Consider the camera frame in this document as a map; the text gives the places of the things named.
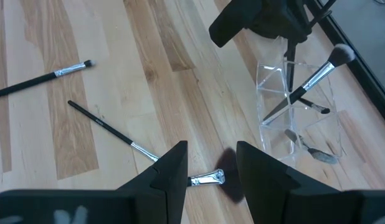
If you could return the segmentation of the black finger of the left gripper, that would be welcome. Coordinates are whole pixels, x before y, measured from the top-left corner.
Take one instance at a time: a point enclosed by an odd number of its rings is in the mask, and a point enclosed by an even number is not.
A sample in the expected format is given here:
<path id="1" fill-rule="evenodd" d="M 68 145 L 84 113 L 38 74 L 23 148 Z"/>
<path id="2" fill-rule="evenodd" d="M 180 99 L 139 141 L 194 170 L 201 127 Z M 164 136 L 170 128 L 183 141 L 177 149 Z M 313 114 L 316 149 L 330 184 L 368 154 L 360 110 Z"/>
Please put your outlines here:
<path id="1" fill-rule="evenodd" d="M 261 11 L 261 0 L 231 0 L 209 27 L 211 40 L 225 46 L 243 28 L 250 26 Z"/>

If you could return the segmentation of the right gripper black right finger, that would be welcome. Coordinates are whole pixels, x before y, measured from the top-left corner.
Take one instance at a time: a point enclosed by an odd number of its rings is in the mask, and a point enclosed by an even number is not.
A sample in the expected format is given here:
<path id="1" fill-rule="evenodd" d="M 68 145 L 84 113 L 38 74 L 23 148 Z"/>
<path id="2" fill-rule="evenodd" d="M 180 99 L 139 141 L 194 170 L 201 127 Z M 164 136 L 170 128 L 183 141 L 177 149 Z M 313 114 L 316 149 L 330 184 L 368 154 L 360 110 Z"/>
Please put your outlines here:
<path id="1" fill-rule="evenodd" d="M 245 141 L 236 160 L 254 223 L 385 223 L 385 190 L 334 189 Z"/>

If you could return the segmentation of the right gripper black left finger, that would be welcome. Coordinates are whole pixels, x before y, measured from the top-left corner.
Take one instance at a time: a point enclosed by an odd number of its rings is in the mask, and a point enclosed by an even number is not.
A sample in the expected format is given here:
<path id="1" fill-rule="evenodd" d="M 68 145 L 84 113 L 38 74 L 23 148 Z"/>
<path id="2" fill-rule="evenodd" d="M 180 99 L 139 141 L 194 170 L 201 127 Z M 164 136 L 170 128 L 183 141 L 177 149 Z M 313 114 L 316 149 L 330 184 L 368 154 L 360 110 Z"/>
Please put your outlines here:
<path id="1" fill-rule="evenodd" d="M 180 223 L 188 179 L 188 143 L 178 142 L 116 190 L 8 190 L 0 223 Z"/>

